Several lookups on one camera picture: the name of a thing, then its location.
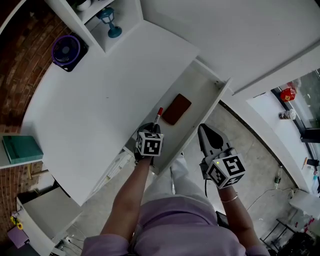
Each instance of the tile floor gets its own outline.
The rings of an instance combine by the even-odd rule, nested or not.
[[[247,173],[241,182],[235,184],[234,187],[244,206],[249,208],[265,191],[274,188],[274,178],[279,168],[278,163],[266,148],[221,105],[217,105],[206,123],[223,131],[232,146],[244,157]],[[204,180],[199,167],[203,155],[197,136],[184,150],[184,156],[194,182],[204,189]],[[82,206],[83,213],[74,225],[87,237],[100,233],[111,212],[112,203],[118,190],[133,169],[134,161],[131,160],[116,177]],[[150,184],[152,178],[153,175],[150,174],[146,186]],[[276,218],[287,219],[295,212],[288,203],[290,190],[281,191],[294,188],[294,184],[284,172],[278,188],[280,190],[266,192],[248,210],[259,238],[265,236],[274,227]],[[215,209],[224,212],[216,186],[211,181],[208,181],[207,184],[207,194]],[[74,227],[69,232],[75,234],[75,237],[83,239],[83,235]]]

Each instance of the white drawer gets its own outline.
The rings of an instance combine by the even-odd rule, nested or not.
[[[141,125],[152,123],[160,107],[166,108],[178,94],[182,94],[191,106],[175,125],[167,124],[160,118],[161,133],[164,134],[164,144],[160,157],[154,159],[154,172],[170,167],[172,161],[184,150],[197,133],[198,125],[205,122],[231,83],[221,81],[213,71],[199,60],[194,60],[180,77],[172,84]],[[135,132],[126,143],[125,149],[133,152],[137,133]]]

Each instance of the purple fan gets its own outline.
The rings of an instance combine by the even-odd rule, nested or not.
[[[59,66],[73,63],[80,53],[80,42],[73,35],[63,35],[53,44],[51,50],[52,60]]]

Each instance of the brick wall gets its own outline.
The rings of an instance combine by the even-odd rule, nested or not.
[[[0,133],[18,133],[51,47],[70,30],[43,0],[27,0],[0,35]]]
[[[9,3],[13,9],[17,2],[0,6]],[[0,133],[19,133],[29,102],[52,63],[52,44],[70,32],[43,0],[27,0],[0,34]],[[26,165],[0,169],[0,244],[8,241],[7,231],[13,227],[10,215],[17,194],[37,180],[29,180]]]

